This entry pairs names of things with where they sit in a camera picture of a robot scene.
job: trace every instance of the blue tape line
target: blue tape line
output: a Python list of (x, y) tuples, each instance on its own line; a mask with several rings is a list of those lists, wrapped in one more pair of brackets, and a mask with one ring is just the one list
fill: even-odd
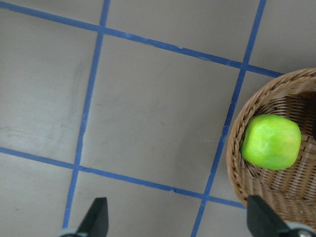
[[(104, 7), (103, 7), (103, 10), (105, 12), (108, 12), (109, 5), (110, 5), (110, 1), (108, 0), (108, 1), (105, 2)], [(241, 62), (237, 62), (237, 61), (234, 61), (234, 60), (229, 60), (227, 58), (218, 57), (218, 56), (214, 56), (214, 55), (207, 54), (207, 53), (201, 53), (201, 52), (198, 52), (198, 51), (195, 51), (195, 50), (191, 50), (191, 49), (188, 49), (188, 48), (177, 47), (175, 45), (164, 43), (164, 42), (161, 42), (161, 41), (157, 41), (157, 40), (153, 40), (153, 39), (147, 39), (147, 38), (144, 38), (144, 37), (141, 37), (141, 36), (137, 36), (137, 35), (134, 35), (134, 34), (129, 34), (129, 33), (121, 32), (121, 31), (114, 30), (114, 29), (109, 29), (109, 28), (106, 28), (106, 27), (103, 27), (103, 26), (98, 26), (98, 25), (86, 23), (86, 22), (83, 22), (83, 21), (70, 19), (70, 18), (67, 18), (67, 17), (57, 16), (57, 15), (54, 15), (54, 14), (50, 14), (50, 13), (46, 13), (46, 12), (30, 9), (30, 8), (27, 8), (27, 7), (22, 7), (22, 6), (6, 3), (6, 2), (3, 2), (3, 1), (0, 1), (0, 7), (9, 9), (11, 11), (15, 11), (15, 12), (31, 15), (31, 16), (34, 16), (34, 17), (39, 17), (39, 18), (42, 18), (42, 19), (46, 19), (46, 20), (62, 23), (62, 24), (69, 25), (69, 26), (74, 26), (74, 27), (78, 27), (78, 28), (82, 28), (82, 29), (86, 29), (86, 30), (90, 30), (90, 31), (97, 31), (99, 33), (103, 33), (103, 34), (106, 34), (106, 35), (119, 37), (119, 38), (122, 38), (122, 39), (131, 40), (131, 41), (135, 41), (135, 42), (141, 42), (141, 43), (149, 44), (149, 45), (155, 46), (157, 48), (161, 48), (161, 49), (169, 50), (169, 51), (172, 51), (172, 52), (176, 52), (176, 53), (192, 56), (192, 57), (199, 58), (199, 59), (208, 60), (208, 61), (211, 61), (211, 62), (227, 65), (227, 66), (234, 67), (234, 68), (240, 68), (241, 67)], [(100, 20), (100, 23), (101, 23), (101, 25), (105, 24), (106, 23), (106, 17), (102, 16), (101, 20)]]
[[(104, 0), (101, 18), (100, 18), (101, 24), (106, 23), (109, 5), (110, 5), (109, 0)], [(83, 148), (83, 137), (84, 137), (84, 133), (87, 127), (87, 121), (88, 121), (89, 110), (90, 110), (90, 105), (91, 105), (91, 98), (92, 98), (95, 77), (96, 77), (99, 59), (100, 59), (102, 42), (103, 42), (103, 34), (98, 33), (95, 49), (94, 49), (94, 54), (93, 54), (93, 59), (92, 59), (87, 92), (85, 96), (83, 113), (82, 113), (82, 118), (81, 118), (81, 125), (80, 125), (80, 131), (79, 131), (79, 137), (78, 137), (77, 149), (76, 149), (75, 165), (74, 165), (74, 170), (73, 170), (73, 174), (72, 174), (72, 178), (71, 178), (71, 182), (69, 186), (69, 191), (67, 195), (67, 203), (66, 203), (65, 214), (64, 214), (63, 228), (67, 228), (69, 224), (71, 208), (72, 208), (73, 199), (75, 195), (78, 172), (79, 172), (79, 167), (80, 167), (81, 153), (82, 153), (82, 148)]]
[(87, 168), (84, 166), (80, 166), (79, 170), (85, 173), (92, 173), (92, 174), (100, 175), (100, 176), (111, 178), (111, 179), (117, 179), (117, 180), (122, 180), (122, 181), (133, 183), (133, 184), (143, 185), (150, 188), (160, 189), (160, 190), (169, 191), (169, 192), (175, 192), (177, 194), (191, 196), (194, 198), (199, 198), (199, 199), (203, 198), (203, 194), (199, 194), (196, 192), (179, 189), (179, 188), (168, 186), (168, 185), (158, 184), (158, 183), (154, 183), (150, 181), (145, 181), (145, 180), (141, 180), (137, 178), (132, 178), (125, 175), (115, 174), (115, 173), (107, 172), (104, 170)]
[(255, 16), (255, 20), (254, 20), (254, 23), (252, 25), (252, 29), (251, 29), (249, 41), (247, 44), (246, 52), (245, 52), (245, 55), (243, 58), (243, 63), (246, 65), (248, 65), (249, 60), (250, 60), (250, 56), (251, 56), (252, 49), (253, 49), (253, 46), (254, 46), (255, 41), (256, 41), (256, 37), (258, 34), (258, 30), (259, 30), (260, 22), (261, 22), (263, 12), (265, 9), (265, 5), (266, 5), (266, 0), (260, 0), (259, 6), (257, 9), (257, 13)]
[(268, 76), (268, 77), (272, 77), (272, 78), (278, 78), (278, 77), (283, 75), (283, 73), (275, 72), (275, 71), (272, 71), (272, 70), (268, 70), (268, 69), (265, 69), (265, 68), (260, 68), (260, 67), (253, 66), (253, 65), (248, 65), (247, 71), (253, 72), (253, 73), (262, 74), (262, 75), (265, 75), (265, 76)]
[(104, 0), (100, 17), (100, 26), (106, 26), (111, 0)]
[[(235, 86), (235, 89), (234, 89), (234, 93), (233, 93), (233, 96), (232, 96), (231, 104), (229, 106), (228, 113), (227, 113), (227, 116), (226, 116), (226, 120), (225, 120), (225, 123), (224, 123), (222, 135), (221, 135), (221, 138), (219, 140), (218, 147), (217, 147), (216, 154), (215, 154), (215, 158), (214, 158), (214, 161), (213, 161), (213, 164), (212, 164), (211, 172), (210, 172), (210, 175), (209, 175), (207, 183), (206, 183), (204, 195), (207, 195), (207, 196), (210, 194), (210, 191), (211, 191), (214, 179), (215, 179), (215, 175), (216, 175), (216, 171), (217, 171), (217, 168), (218, 168), (218, 164), (219, 164), (219, 161), (220, 161), (220, 158), (221, 158), (221, 155), (222, 155), (222, 151), (223, 151), (223, 148), (224, 148), (225, 139), (226, 139), (226, 136), (228, 134), (228, 130), (229, 130), (232, 118), (233, 118), (234, 110), (235, 110), (236, 103), (237, 103), (237, 100), (238, 100), (238, 97), (239, 97), (239, 93), (240, 93), (240, 90), (241, 90), (243, 79), (244, 79), (244, 76), (246, 74), (247, 66), (248, 66), (248, 63), (249, 63), (249, 60), (250, 60), (250, 56), (251, 56), (251, 53), (252, 53), (252, 49), (253, 49), (253, 46), (254, 46), (254, 43), (255, 43), (255, 40), (256, 40), (256, 36), (257, 36), (257, 33), (258, 33), (260, 21), (262, 19), (262, 15), (263, 15), (263, 12), (264, 12), (265, 4), (266, 4), (266, 0), (260, 0), (258, 8), (257, 8), (257, 12), (256, 12), (254, 23), (253, 23), (253, 26), (252, 26), (252, 29), (251, 29), (251, 33), (250, 33), (249, 41), (248, 41), (248, 44), (247, 44), (246, 52), (245, 52), (245, 55), (244, 55), (244, 58), (243, 58), (243, 63), (242, 63), (242, 66), (240, 68), (240, 72), (239, 72), (238, 79), (237, 79), (237, 82), (236, 82), (236, 86)], [(201, 223), (202, 216), (203, 216), (203, 213), (204, 213), (204, 209), (203, 208), (205, 208), (205, 203), (203, 203), (203, 202), (204, 202), (204, 199), (201, 202), (201, 207), (200, 207), (200, 210), (199, 210), (198, 215), (196, 217), (196, 221), (195, 221), (192, 233), (191, 233), (191, 237), (195, 237), (197, 235), (197, 233), (198, 233), (198, 227), (199, 227), (199, 225)]]
[(34, 160), (34, 161), (39, 161), (39, 162), (46, 163), (46, 164), (52, 164), (52, 165), (67, 168), (67, 169), (74, 168), (73, 164), (70, 164), (67, 162), (49, 159), (49, 158), (45, 158), (45, 157), (40, 157), (40, 156), (32, 155), (29, 153), (25, 153), (25, 152), (11, 150), (11, 149), (4, 148), (4, 147), (0, 147), (0, 152), (4, 153), (4, 154), (16, 156), (16, 157), (26, 158), (26, 159), (30, 159), (30, 160)]
[(144, 38), (141, 36), (137, 36), (137, 35), (130, 34), (130, 33), (125, 33), (125, 32), (114, 30), (114, 29), (106, 28), (104, 33), (107, 35), (110, 35), (110, 36), (119, 37), (119, 38), (122, 38), (125, 40), (131, 40), (131, 41), (140, 42), (140, 43), (144, 43), (144, 44), (149, 44), (149, 45), (155, 46), (157, 48), (165, 49), (165, 50), (172, 51), (175, 53), (188, 55), (188, 56), (199, 58), (199, 59), (208, 60), (208, 61), (219, 63), (219, 64), (224, 64), (226, 66), (230, 66), (230, 67), (234, 67), (234, 68), (241, 67), (241, 62), (229, 60), (227, 58), (214, 56), (214, 55), (207, 54), (207, 53), (201, 53), (199, 51), (191, 50), (188, 48), (178, 47), (178, 46), (175, 46), (173, 44), (164, 43), (164, 42), (154, 40), (154, 39), (147, 39), (147, 38)]
[(198, 209), (197, 212), (197, 218), (196, 221), (194, 222), (193, 228), (192, 228), (192, 232), (191, 232), (191, 237), (196, 237), (198, 234), (198, 229), (205, 211), (205, 207), (206, 207), (206, 203), (207, 203), (207, 198), (203, 198), (201, 201), (201, 205)]
[(54, 21), (54, 22), (65, 24), (65, 25), (90, 30), (90, 31), (99, 31), (99, 29), (101, 28), (100, 26), (86, 23), (83, 21), (78, 21), (78, 20), (70, 19), (70, 18), (63, 17), (63, 16), (57, 16), (54, 14), (50, 14), (50, 13), (46, 13), (43, 11), (38, 11), (38, 10), (34, 10), (31, 8), (27, 8), (27, 7), (6, 3), (3, 1), (0, 1), (0, 8), (5, 8), (5, 9), (11, 10), (11, 11), (23, 13), (26, 15), (30, 15), (30, 16), (41, 18), (41, 19), (50, 20), (50, 21)]
[(238, 207), (241, 209), (246, 209), (240, 202), (236, 202), (236, 201), (230, 201), (227, 199), (223, 199), (223, 198), (219, 198), (219, 197), (213, 197), (213, 196), (209, 196), (208, 197), (209, 201), (212, 202), (216, 202), (216, 203), (220, 203), (223, 205), (227, 205), (227, 206), (234, 206), (234, 207)]

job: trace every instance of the green apple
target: green apple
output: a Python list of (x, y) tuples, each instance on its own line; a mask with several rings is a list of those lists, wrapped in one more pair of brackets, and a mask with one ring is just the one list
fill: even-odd
[(278, 115), (259, 115), (247, 125), (241, 155), (262, 168), (286, 169), (295, 162), (301, 140), (302, 134), (295, 122)]

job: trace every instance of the woven basket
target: woven basket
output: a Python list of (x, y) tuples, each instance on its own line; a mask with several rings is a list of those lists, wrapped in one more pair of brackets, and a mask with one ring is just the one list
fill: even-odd
[[(296, 162), (273, 171), (249, 164), (239, 151), (248, 121), (275, 114), (296, 122), (302, 132)], [(247, 205), (248, 195), (260, 195), (284, 221), (316, 230), (316, 69), (304, 69), (272, 80), (244, 105), (232, 127), (227, 146), (228, 176), (237, 197)]]

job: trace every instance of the gray floor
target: gray floor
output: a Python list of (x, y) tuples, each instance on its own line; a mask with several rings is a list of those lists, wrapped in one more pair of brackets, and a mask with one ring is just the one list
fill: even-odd
[[(204, 190), (258, 0), (111, 0), (106, 27), (119, 36), (101, 42), (88, 110), (97, 32), (82, 22), (99, 25), (103, 0), (6, 2), (45, 14), (0, 1), (1, 236), (53, 237), (96, 197), (108, 198), (110, 237), (251, 236), (226, 146)], [(266, 2), (233, 120), (274, 76), (315, 66), (315, 10), (312, 0)]]

